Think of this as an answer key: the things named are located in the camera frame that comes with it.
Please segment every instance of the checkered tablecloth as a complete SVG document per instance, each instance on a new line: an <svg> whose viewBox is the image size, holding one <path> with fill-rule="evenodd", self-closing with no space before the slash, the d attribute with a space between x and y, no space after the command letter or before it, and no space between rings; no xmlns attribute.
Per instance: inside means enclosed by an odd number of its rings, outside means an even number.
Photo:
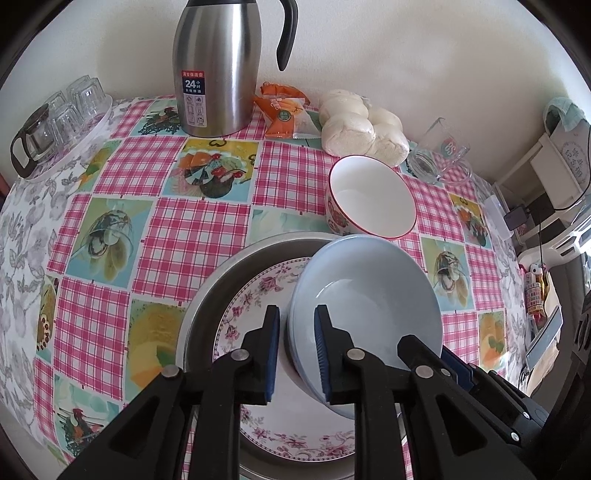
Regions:
<svg viewBox="0 0 591 480"><path fill-rule="evenodd" d="M324 191L336 158L265 140L258 111L218 140L186 136L171 111L170 97L133 103L113 129L116 148L87 171L92 187L71 196L53 245L46 284L57 300L40 312L52 322L34 362L35 416L66 461L85 445L80 432L99 432L174 361L183 313L222 262L282 231L328 231ZM474 188L426 185L405 164L395 170L418 218L394 242L434 288L433 251L453 252L468 297L440 302L443 342L477 363L479 319L504 318L505 306L494 242L469 238L457 212L459 197L478 215ZM173 320L163 327L153 318Z"/></svg>

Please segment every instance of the floral tablecloth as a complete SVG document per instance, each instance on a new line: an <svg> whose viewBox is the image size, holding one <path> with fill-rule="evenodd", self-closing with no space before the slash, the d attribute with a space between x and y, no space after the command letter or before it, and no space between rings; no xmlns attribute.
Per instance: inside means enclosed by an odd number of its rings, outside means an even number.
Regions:
<svg viewBox="0 0 591 480"><path fill-rule="evenodd" d="M216 267L271 235L329 231L336 158L264 132L255 111L236 134L192 138L174 98L116 102L81 157L13 185L0 216L0 395L64 464L174 363L185 309ZM522 280L480 208L490 185L396 171L417 223L394 242L434 287L445 345L517 384Z"/></svg>

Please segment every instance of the stainless steel thermos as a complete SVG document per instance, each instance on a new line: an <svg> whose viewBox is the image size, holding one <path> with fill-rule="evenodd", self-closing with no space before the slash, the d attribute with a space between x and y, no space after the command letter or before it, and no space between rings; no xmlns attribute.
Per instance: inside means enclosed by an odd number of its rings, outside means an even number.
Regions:
<svg viewBox="0 0 591 480"><path fill-rule="evenodd" d="M296 0L285 11L277 47L283 71L296 37ZM261 17L255 0L189 0L174 37L174 91L181 127L195 137L221 137L252 118L261 59Z"/></svg>

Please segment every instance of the red rim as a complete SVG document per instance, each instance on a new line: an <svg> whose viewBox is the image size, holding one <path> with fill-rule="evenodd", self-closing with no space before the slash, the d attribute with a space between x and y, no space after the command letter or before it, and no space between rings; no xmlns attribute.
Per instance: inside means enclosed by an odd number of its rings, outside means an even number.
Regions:
<svg viewBox="0 0 591 480"><path fill-rule="evenodd" d="M362 226L358 225L356 222L354 222L351 217L349 215L347 215L345 213L345 211L343 210L343 208L341 207L341 205L339 204L339 202L336 199L335 193L332 191L332 185L330 184L330 178L332 176L332 171L333 168L336 167L337 163L339 163L341 160L344 160L346 158L349 157L365 157L365 158L369 158L371 160L374 160L376 162L378 162L380 165L383 165L384 168L387 168L391 173L395 174L402 182L402 184L404 185L404 187L408 190L408 193L410 194L410 198L413 199L413 206L414 206L414 222L413 222L413 226L407 230L406 232L404 232L402 235L398 235L398 236L383 236L383 235L378 235L377 233L373 233L373 232L369 232L368 230L366 230L365 228L363 228ZM394 170L391 167L388 167L385 163L380 162L377 158L373 158L373 157L368 157L367 155L347 155L346 157L342 157L340 159L338 159L335 163L333 163L332 167L329 170L329 192L330 192L330 196L332 197L334 203L336 204L337 207L339 207L339 210L343 213L343 216L349 221L351 222L353 225L355 225L359 230L361 230L364 233L367 233L368 235L375 235L381 238L384 238L386 240L396 240L398 238L402 238L403 236L407 235L408 233L412 232L417 224L417 204L414 201L414 196L413 193L410 191L410 189L408 188L408 185L406 185L406 182L404 181L404 179L400 176L400 174Z"/></svg>

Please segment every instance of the thermos handle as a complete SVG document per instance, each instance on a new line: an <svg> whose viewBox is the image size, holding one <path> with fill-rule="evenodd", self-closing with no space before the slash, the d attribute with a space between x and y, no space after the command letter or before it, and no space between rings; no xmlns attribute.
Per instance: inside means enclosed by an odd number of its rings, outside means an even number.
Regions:
<svg viewBox="0 0 591 480"><path fill-rule="evenodd" d="M12 143L10 144L10 158L12 160L12 166L17 171L17 173L24 179L26 179L27 177L30 177L31 173L33 173L33 171L35 170L35 168L37 166L37 162L35 160L33 160L31 154L29 153L29 149L27 147L26 135L27 135L27 133L24 130L20 130L20 132L17 133L17 136L12 139ZM22 149L25 151L25 153L29 159L27 165L24 167L21 165L20 161L18 160L17 156L14 154L14 152L12 150L12 148L14 147L14 144L17 142L18 139L21 140Z"/></svg>
<svg viewBox="0 0 591 480"><path fill-rule="evenodd" d="M285 11L285 20L283 22L283 32L277 47L277 65L283 72L290 59L291 49L296 39L297 28L297 3L296 0L280 0Z"/></svg>

